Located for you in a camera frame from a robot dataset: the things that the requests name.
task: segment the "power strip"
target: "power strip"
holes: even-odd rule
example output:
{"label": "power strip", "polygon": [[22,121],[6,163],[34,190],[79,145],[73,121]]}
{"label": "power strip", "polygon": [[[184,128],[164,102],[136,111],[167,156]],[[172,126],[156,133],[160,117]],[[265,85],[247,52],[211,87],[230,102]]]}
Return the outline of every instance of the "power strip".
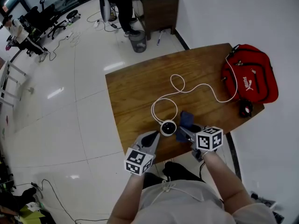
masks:
{"label": "power strip", "polygon": [[73,34],[73,32],[71,32],[69,35],[67,35],[65,38],[68,40],[70,37],[71,37],[71,35]]}

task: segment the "black shoe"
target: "black shoe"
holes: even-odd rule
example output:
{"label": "black shoe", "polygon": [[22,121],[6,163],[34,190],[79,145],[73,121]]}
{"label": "black shoe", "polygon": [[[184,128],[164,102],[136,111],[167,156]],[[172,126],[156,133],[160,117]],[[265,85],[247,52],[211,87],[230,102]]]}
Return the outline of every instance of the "black shoe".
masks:
{"label": "black shoe", "polygon": [[135,18],[135,17],[132,17],[131,19],[130,19],[130,24],[132,24],[132,23],[135,23],[135,22],[137,22],[138,21],[138,19],[137,18]]}
{"label": "black shoe", "polygon": [[133,35],[133,36],[138,36],[140,35],[140,31],[136,31],[136,30],[129,30],[128,32],[126,32],[127,35]]}

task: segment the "white tiled floor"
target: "white tiled floor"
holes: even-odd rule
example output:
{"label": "white tiled floor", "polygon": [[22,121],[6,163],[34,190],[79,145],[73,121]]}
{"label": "white tiled floor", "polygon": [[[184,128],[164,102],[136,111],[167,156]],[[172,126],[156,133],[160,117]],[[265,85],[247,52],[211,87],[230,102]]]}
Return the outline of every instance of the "white tiled floor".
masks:
{"label": "white tiled floor", "polygon": [[[69,40],[60,42],[57,57],[43,63],[36,55],[21,52],[14,64],[28,73],[24,77],[14,70],[11,76],[21,85],[8,81],[7,90],[22,93],[14,108],[2,106],[0,114],[1,144],[15,184],[49,180],[59,200],[75,219],[106,219],[129,178],[123,170],[124,153],[117,133],[107,92],[105,74],[158,56],[182,51],[183,47],[167,30],[157,46],[159,33],[154,32],[145,52],[133,51],[120,29],[117,33],[97,31],[87,17],[99,11],[99,1],[92,0],[76,8],[82,15],[54,40],[44,37],[49,50],[58,45],[71,31],[80,32],[79,44],[71,47]],[[91,20],[100,18],[96,14]],[[140,23],[134,24],[140,29]],[[33,94],[26,89],[33,87]],[[218,153],[233,167],[227,144]],[[174,159],[194,174],[200,164],[190,153]],[[152,172],[161,174],[163,164],[154,165]],[[203,179],[214,186],[207,170]],[[30,185],[19,186],[21,194]],[[43,183],[41,200],[57,224],[72,223],[47,183]]]}

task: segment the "red backpack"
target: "red backpack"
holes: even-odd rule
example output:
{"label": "red backpack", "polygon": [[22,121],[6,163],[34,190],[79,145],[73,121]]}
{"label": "red backpack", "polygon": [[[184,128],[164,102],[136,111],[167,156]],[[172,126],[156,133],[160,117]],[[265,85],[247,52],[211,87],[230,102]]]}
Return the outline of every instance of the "red backpack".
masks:
{"label": "red backpack", "polygon": [[[235,46],[227,61],[234,70],[238,91],[234,100],[270,103],[278,98],[278,87],[269,57],[259,49],[244,44]],[[222,67],[221,79],[230,96],[235,94],[235,77],[228,63]]]}

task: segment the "white shoe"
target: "white shoe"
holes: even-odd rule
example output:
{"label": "white shoe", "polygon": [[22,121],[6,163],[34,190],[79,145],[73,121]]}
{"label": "white shoe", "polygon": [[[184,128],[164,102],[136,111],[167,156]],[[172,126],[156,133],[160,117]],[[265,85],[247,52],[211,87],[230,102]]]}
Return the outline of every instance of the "white shoe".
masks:
{"label": "white shoe", "polygon": [[42,54],[39,55],[39,62],[43,62],[47,56],[48,52],[44,51]]}

